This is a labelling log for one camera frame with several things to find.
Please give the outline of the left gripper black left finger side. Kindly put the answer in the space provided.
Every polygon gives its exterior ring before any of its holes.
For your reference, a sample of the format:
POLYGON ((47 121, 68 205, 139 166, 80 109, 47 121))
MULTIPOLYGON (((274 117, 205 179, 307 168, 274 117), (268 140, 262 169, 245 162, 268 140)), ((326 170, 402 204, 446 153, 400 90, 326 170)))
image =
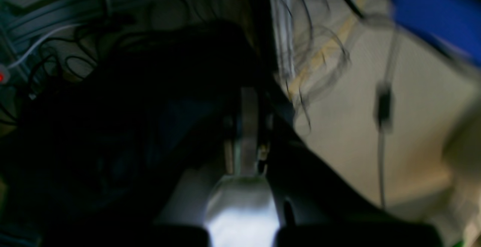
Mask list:
POLYGON ((209 195, 225 174, 224 137, 239 88, 160 96, 73 89, 50 98, 56 154, 79 213, 53 225, 44 247, 207 245, 209 195))

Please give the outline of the left gripper black right finger side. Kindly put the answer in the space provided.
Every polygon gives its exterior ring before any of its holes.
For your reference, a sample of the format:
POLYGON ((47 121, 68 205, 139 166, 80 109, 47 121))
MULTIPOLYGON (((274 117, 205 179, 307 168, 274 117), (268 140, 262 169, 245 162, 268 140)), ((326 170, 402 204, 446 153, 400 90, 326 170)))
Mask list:
POLYGON ((254 88, 240 91, 240 174, 267 180, 275 247, 441 247, 436 229, 364 199, 317 157, 254 88))

